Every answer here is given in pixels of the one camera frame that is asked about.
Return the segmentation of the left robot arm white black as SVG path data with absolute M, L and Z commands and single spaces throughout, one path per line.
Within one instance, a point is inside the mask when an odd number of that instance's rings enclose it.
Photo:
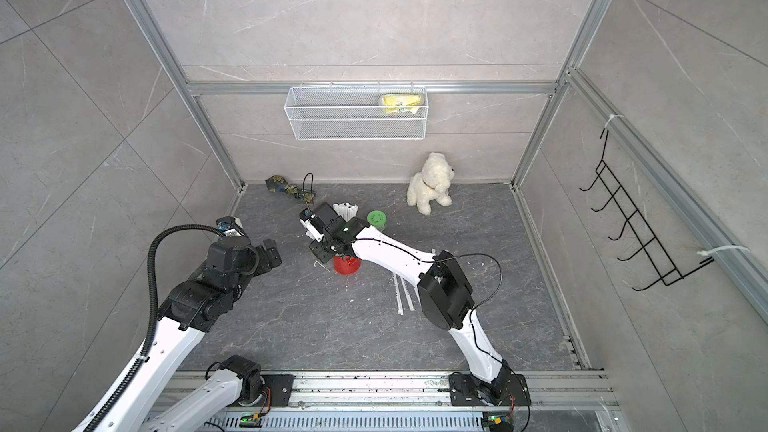
M 136 431 L 178 366 L 218 317 L 232 310 L 250 279 L 281 263 L 271 239 L 256 247 L 245 237 L 211 244 L 206 260 L 150 314 L 148 337 L 76 429 Z

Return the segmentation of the red cup container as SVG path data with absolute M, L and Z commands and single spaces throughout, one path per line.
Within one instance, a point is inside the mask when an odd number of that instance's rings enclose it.
M 344 276 L 355 274 L 361 267 L 362 261 L 352 256 L 334 257 L 334 270 Z

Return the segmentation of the bundle of white straws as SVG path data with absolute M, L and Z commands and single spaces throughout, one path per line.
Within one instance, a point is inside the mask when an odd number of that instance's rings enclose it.
M 358 206 L 350 203 L 334 203 L 333 209 L 345 221 L 355 218 L 358 213 Z

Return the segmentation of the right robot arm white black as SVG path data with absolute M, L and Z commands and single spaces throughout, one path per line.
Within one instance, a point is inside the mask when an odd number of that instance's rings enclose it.
M 372 262 L 415 287 L 424 316 L 451 335 L 469 366 L 467 373 L 449 375 L 452 405 L 531 405 L 525 377 L 494 349 L 480 324 L 473 288 L 457 256 L 409 247 L 357 217 L 344 219 L 327 203 L 304 209 L 299 220 L 319 261 L 340 257 Z

